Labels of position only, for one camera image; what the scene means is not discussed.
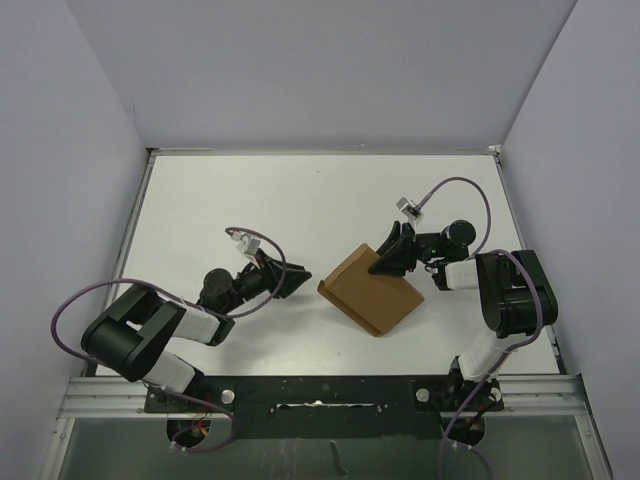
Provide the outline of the brown cardboard box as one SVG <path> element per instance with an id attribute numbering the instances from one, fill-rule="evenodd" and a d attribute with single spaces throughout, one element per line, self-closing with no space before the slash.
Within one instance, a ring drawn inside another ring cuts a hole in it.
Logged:
<path id="1" fill-rule="evenodd" d="M 318 293 L 374 337 L 388 334 L 424 302 L 402 277 L 373 275 L 380 259 L 367 244 L 356 248 L 324 280 Z"/>

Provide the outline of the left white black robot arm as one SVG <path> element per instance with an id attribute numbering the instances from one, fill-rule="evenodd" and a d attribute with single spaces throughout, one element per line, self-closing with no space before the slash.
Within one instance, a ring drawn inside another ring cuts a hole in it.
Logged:
<path id="1" fill-rule="evenodd" d="M 229 317 L 234 310 L 263 293 L 284 299 L 311 278 L 303 266 L 259 251 L 256 261 L 235 276 L 223 268 L 209 271 L 193 305 L 166 300 L 154 288 L 134 284 L 87 327 L 81 348 L 131 382 L 167 388 L 169 401 L 190 411 L 202 401 L 203 386 L 196 379 L 203 373 L 168 352 L 169 341 L 218 346 L 235 325 Z"/>

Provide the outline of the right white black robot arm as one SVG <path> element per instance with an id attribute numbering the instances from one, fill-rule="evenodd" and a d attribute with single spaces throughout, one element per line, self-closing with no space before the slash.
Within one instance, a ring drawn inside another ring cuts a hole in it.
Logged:
<path id="1" fill-rule="evenodd" d="M 460 374 L 444 385 L 446 400 L 459 409 L 477 401 L 479 383 L 494 378 L 516 349 L 533 343 L 558 317 L 557 299 L 534 251 L 471 254 L 475 238 L 466 220 L 421 234 L 396 221 L 369 267 L 373 275 L 403 277 L 422 263 L 439 290 L 478 292 L 485 327 L 454 360 Z"/>

